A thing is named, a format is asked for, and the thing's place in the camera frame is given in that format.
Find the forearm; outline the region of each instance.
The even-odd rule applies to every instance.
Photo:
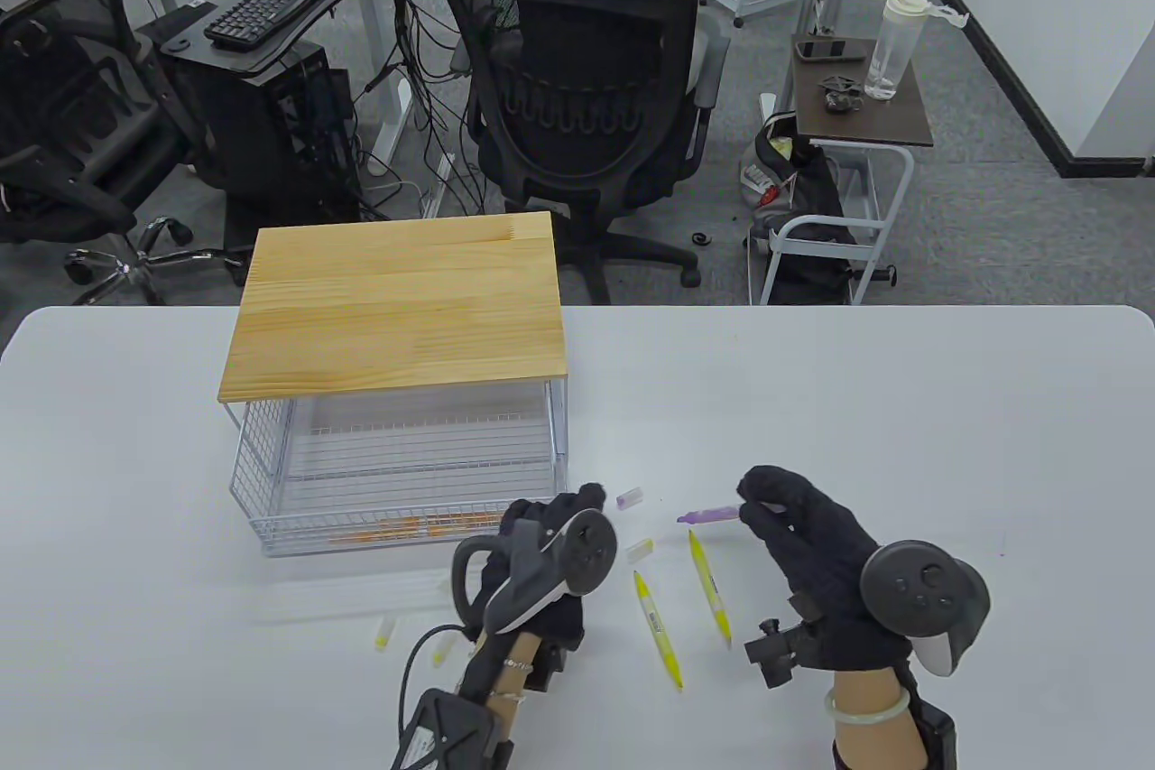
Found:
[[[482,649],[486,640],[483,634],[477,642],[475,655]],[[513,649],[506,656],[512,665],[502,665],[497,679],[493,681],[493,689],[490,694],[486,707],[501,719],[501,738],[508,740],[513,730],[514,718],[517,716],[517,708],[521,704],[521,696],[526,690],[526,678],[529,675],[527,666],[532,665],[537,655],[537,646],[542,640],[536,635],[521,633],[514,642]]]
[[[894,671],[850,671],[834,675],[834,705],[844,713],[882,712],[899,702]],[[925,770],[926,749],[910,711],[878,725],[835,725],[839,755],[850,770]]]

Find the office chair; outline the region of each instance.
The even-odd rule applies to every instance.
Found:
[[[202,145],[204,130],[161,72],[157,52],[133,32],[122,0],[29,0],[0,16],[0,241],[89,242],[109,234],[116,253],[65,257],[76,284],[111,272],[75,304],[133,284],[164,304],[152,270],[218,259],[225,251],[152,255],[163,230],[193,239],[170,217],[149,222],[135,245],[133,210]]]
[[[464,45],[454,69],[472,73],[470,135],[506,208],[568,205],[553,218],[558,266],[581,270],[594,304],[610,304],[610,259],[671,263],[699,286],[690,251],[610,232],[701,163],[730,40],[702,16],[687,92],[698,0],[448,1]]]

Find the white bangle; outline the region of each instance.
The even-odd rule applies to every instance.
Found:
[[[884,722],[889,722],[902,716],[907,711],[907,708],[910,707],[910,693],[906,689],[901,691],[899,703],[889,710],[884,710],[880,713],[866,713],[865,716],[851,716],[850,713],[842,712],[841,709],[834,705],[834,689],[830,689],[826,693],[826,712],[832,719],[842,725],[881,725]]]

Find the wire mesh basket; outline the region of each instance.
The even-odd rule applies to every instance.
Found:
[[[565,489],[565,379],[245,408],[230,489],[268,556],[445,541]]]

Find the gloved hand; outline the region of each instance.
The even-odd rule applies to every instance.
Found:
[[[743,477],[742,522],[766,543],[791,591],[804,593],[822,618],[796,660],[824,671],[877,671],[902,663],[910,642],[884,629],[866,611],[858,578],[879,544],[848,507],[778,465],[755,465]],[[767,504],[784,507],[775,514]]]
[[[605,489],[602,485],[582,485],[578,493],[562,493],[551,502],[529,502],[517,499],[501,516],[498,534],[508,536],[513,531],[514,521],[537,521],[551,533],[560,530],[573,515],[595,507],[598,511],[605,506]],[[505,554],[491,553],[482,569],[482,589],[472,601],[474,622],[482,621],[485,605],[509,576],[509,559]],[[557,643],[564,650],[576,650],[586,634],[582,627],[581,599],[565,593],[552,605],[537,613],[519,629],[537,635],[546,643]],[[480,627],[467,628],[465,637],[477,641]]]

